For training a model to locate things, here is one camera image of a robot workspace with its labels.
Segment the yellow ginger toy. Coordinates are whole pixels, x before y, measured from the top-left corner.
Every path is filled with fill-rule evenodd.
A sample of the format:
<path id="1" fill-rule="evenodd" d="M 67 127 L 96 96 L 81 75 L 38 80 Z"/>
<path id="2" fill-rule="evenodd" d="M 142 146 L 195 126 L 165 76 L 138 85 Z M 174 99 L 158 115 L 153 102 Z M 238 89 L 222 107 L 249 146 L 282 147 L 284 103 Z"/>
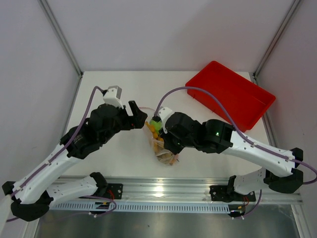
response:
<path id="1" fill-rule="evenodd" d="M 152 136 L 153 136 L 153 138 L 155 140 L 163 142 L 163 139 L 159 135 L 159 130 L 156 129 L 157 128 L 157 123 L 156 122 L 152 123 L 152 124 L 146 122 L 146 126 L 150 130 L 150 132 L 152 133 Z"/>

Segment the clear pink zip top bag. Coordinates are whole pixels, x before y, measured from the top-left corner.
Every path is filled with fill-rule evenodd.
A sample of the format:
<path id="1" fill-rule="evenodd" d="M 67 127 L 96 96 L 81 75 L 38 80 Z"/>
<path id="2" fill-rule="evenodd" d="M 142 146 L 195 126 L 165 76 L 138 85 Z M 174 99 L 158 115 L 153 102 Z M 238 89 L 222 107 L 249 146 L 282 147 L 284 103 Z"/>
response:
<path id="1" fill-rule="evenodd" d="M 155 157 L 160 163 L 173 166 L 179 161 L 178 155 L 174 155 L 172 152 L 164 148 L 164 141 L 159 133 L 162 129 L 161 121 L 155 121 L 153 119 L 155 110 L 148 107 L 140 107 L 140 110 L 148 115 L 145 125 L 143 126 L 143 132 L 148 139 L 149 146 L 151 147 Z"/>

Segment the green vegetable toy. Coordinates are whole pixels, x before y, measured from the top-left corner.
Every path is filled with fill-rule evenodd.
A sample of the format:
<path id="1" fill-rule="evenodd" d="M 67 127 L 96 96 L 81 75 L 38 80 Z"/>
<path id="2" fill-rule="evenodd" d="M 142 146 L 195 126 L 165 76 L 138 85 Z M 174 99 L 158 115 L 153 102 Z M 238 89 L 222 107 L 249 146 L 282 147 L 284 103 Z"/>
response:
<path id="1" fill-rule="evenodd" d="M 158 133 L 162 128 L 161 121 L 156 121 L 154 119 L 150 120 L 149 125 L 150 125 L 149 128 L 151 132 Z"/>

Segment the brown longan bunch toy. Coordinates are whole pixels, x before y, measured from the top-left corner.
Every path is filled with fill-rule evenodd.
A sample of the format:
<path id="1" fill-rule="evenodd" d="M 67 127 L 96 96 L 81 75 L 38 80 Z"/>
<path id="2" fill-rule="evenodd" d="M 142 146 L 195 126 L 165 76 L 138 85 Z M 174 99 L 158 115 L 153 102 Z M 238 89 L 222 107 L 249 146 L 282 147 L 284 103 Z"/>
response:
<path id="1" fill-rule="evenodd" d="M 153 142 L 153 151 L 160 163 L 166 165 L 174 165 L 178 162 L 178 155 L 174 155 L 172 152 L 164 148 L 164 143 L 161 141 L 154 141 Z"/>

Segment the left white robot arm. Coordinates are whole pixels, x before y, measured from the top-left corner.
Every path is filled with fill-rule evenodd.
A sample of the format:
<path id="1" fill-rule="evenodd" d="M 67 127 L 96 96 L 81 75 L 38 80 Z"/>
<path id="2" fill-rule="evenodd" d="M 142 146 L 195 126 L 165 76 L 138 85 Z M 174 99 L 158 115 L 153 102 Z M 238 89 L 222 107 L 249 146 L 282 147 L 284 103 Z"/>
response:
<path id="1" fill-rule="evenodd" d="M 141 129 L 147 114 L 135 101 L 129 101 L 132 115 L 125 108 L 102 104 L 92 110 L 82 125 L 73 127 L 65 134 L 53 153 L 38 165 L 30 175 L 17 182 L 7 181 L 2 185 L 4 194 L 10 195 L 13 216 L 30 222 L 59 203 L 79 197 L 94 196 L 109 198 L 108 183 L 99 172 L 84 179 L 62 185 L 53 183 L 69 168 L 84 160 L 91 153 L 121 131 Z"/>

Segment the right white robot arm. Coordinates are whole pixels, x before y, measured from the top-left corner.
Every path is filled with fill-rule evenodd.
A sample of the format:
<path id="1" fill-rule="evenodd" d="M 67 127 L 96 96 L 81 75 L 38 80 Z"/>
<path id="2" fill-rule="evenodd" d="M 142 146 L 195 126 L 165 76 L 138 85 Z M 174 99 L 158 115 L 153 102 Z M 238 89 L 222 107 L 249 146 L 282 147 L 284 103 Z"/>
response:
<path id="1" fill-rule="evenodd" d="M 162 109 L 161 136 L 165 149 L 179 154 L 184 148 L 194 148 L 206 154 L 235 156 L 260 166 L 260 169 L 242 176 L 231 176 L 227 196 L 237 200 L 251 191 L 269 188 L 291 194 L 303 185 L 303 172 L 294 162 L 302 151 L 282 150 L 259 141 L 252 141 L 232 125 L 217 119 L 200 123 L 184 113 Z"/>

